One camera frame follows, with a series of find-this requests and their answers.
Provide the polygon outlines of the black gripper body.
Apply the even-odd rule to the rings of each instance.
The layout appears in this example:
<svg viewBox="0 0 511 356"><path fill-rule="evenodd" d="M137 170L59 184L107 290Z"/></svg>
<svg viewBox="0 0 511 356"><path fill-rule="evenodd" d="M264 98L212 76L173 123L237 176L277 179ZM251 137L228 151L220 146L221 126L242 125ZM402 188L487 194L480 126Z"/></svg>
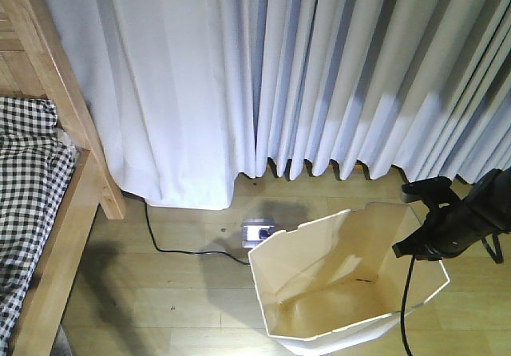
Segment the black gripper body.
<svg viewBox="0 0 511 356"><path fill-rule="evenodd" d="M393 244L392 250L397 258L412 255L416 260L452 259L488 234L489 221L459 203L430 211L424 224Z"/></svg>

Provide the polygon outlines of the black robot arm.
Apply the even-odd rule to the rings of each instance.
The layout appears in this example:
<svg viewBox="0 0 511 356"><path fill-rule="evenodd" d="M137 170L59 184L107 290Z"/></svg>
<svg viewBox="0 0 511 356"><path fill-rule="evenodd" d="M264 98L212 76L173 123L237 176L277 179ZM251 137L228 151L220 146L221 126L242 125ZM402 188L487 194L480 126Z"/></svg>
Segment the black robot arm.
<svg viewBox="0 0 511 356"><path fill-rule="evenodd" d="M495 263L503 263L498 236L510 233L510 170L490 170L463 199L451 184L438 176L402 186L411 201L421 200L430 211L420 228L392 246L394 254L452 259L480 241Z"/></svg>

